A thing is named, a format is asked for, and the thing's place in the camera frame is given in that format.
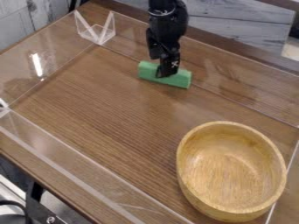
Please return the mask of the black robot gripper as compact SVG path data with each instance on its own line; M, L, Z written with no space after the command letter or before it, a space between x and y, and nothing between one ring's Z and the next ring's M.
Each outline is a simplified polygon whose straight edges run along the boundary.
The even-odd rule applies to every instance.
M166 15L149 11L145 40L149 58L160 60L154 75L157 78L177 74L180 65L178 40L185 33L186 25L188 11L185 8L176 8Z

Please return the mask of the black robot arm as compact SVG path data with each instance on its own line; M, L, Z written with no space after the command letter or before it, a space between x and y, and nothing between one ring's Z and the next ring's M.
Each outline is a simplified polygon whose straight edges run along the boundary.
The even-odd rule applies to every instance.
M148 0L145 41L149 58L160 61L154 72L156 78L177 74L180 38L186 31L188 19L182 0Z

